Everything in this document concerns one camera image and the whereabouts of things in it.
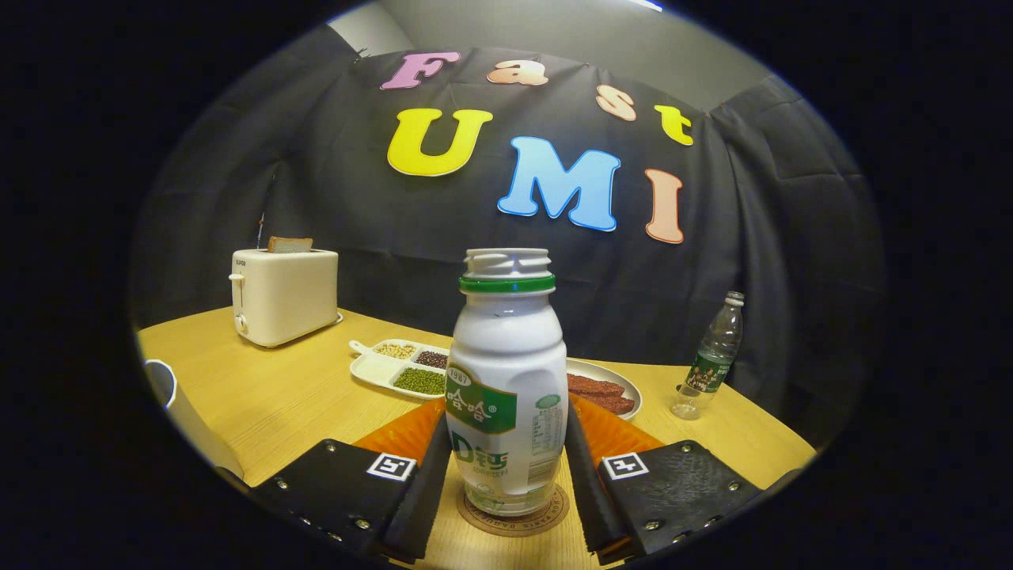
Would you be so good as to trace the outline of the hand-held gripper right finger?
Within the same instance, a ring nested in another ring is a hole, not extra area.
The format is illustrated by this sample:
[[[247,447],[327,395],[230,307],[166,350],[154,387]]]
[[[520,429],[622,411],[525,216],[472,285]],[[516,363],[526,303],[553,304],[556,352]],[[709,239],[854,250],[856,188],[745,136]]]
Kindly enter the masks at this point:
[[[601,565],[672,554],[763,496],[693,440],[665,444],[583,397],[569,400],[573,497],[586,547]]]

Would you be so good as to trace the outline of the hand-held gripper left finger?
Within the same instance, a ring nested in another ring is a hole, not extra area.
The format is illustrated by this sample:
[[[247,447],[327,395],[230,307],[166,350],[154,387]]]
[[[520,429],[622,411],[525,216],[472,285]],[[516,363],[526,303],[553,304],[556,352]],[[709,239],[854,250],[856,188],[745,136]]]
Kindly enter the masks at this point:
[[[251,496],[330,545],[411,564],[426,556],[450,451],[435,398],[355,443],[319,441]]]

